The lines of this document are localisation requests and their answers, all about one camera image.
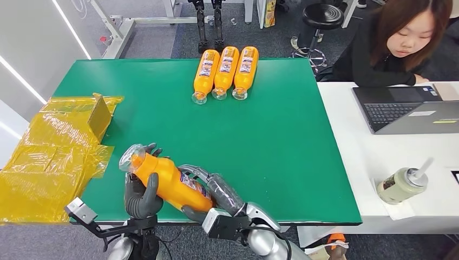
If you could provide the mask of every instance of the bottle cap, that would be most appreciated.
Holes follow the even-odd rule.
[[[134,172],[142,165],[145,160],[146,151],[140,144],[132,145],[125,151],[118,163],[120,170],[124,172]]]
[[[244,100],[247,98],[247,91],[243,88],[235,88],[233,90],[233,97],[237,100]]]
[[[223,100],[226,98],[226,91],[222,88],[214,88],[212,90],[212,96],[215,98],[215,99],[218,99],[218,100]]]
[[[418,177],[416,175],[417,171],[419,171],[419,169],[417,169],[417,168],[409,168],[406,171],[405,179],[413,187],[425,187],[425,186],[427,186],[427,183],[429,183],[429,178],[425,174],[423,174],[423,175]]]
[[[203,105],[207,102],[207,96],[203,92],[195,92],[191,96],[191,100],[198,105]]]

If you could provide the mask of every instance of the light strip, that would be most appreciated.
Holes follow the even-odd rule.
[[[5,129],[8,133],[10,133],[12,136],[16,137],[17,139],[22,139],[22,136],[19,135],[18,133],[14,132],[13,129],[9,128],[7,125],[2,123],[0,121],[0,128]]]
[[[7,70],[9,70],[14,75],[14,77],[16,77],[22,83],[22,85],[24,85],[30,92],[32,92],[32,94],[35,97],[37,97],[38,100],[40,100],[40,102],[46,105],[46,100],[42,98],[42,96],[40,96],[40,94],[37,91],[35,91],[34,88],[30,84],[28,84],[23,77],[19,75],[19,73],[16,70],[14,70],[13,67],[9,63],[7,63],[7,61],[1,55],[0,63],[3,64],[3,66],[5,66]]]
[[[78,44],[80,45],[81,49],[83,50],[84,54],[86,55],[86,57],[88,58],[88,60],[91,60],[91,56],[89,56],[89,53],[88,51],[86,50],[86,48],[84,47],[83,43],[81,42],[80,38],[78,37],[78,35],[76,34],[75,30],[73,29],[73,27],[71,26],[69,20],[67,19],[67,16],[65,16],[64,12],[62,11],[61,7],[59,6],[59,4],[57,3],[57,0],[52,0],[53,3],[54,3],[54,6],[56,7],[57,11],[59,12],[59,14],[61,14],[62,18],[64,19],[65,23],[67,24],[67,26],[69,27],[71,33],[73,34],[74,38],[76,39],[76,41],[78,42]]]

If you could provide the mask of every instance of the black stool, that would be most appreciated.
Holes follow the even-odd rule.
[[[327,67],[327,59],[325,54],[316,49],[317,40],[319,39],[321,30],[333,30],[341,26],[344,21],[344,14],[337,7],[329,4],[311,4],[303,10],[303,22],[309,27],[315,28],[316,32],[312,37],[309,47],[296,49],[292,56],[303,57],[309,59],[314,74],[319,72],[317,67]],[[314,54],[319,54],[319,57],[313,57]]]

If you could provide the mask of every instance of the laptop keyboard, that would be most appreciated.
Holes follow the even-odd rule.
[[[419,106],[419,103],[365,104],[369,120],[376,125],[385,126]]]

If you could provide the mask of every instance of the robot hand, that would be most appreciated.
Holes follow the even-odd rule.
[[[147,153],[158,157],[162,149],[156,149],[156,144],[145,147]],[[147,187],[133,173],[126,173],[124,190],[124,205],[126,212],[135,219],[144,219],[156,215],[163,206],[163,200],[156,195],[158,190],[158,174],[148,177]]]

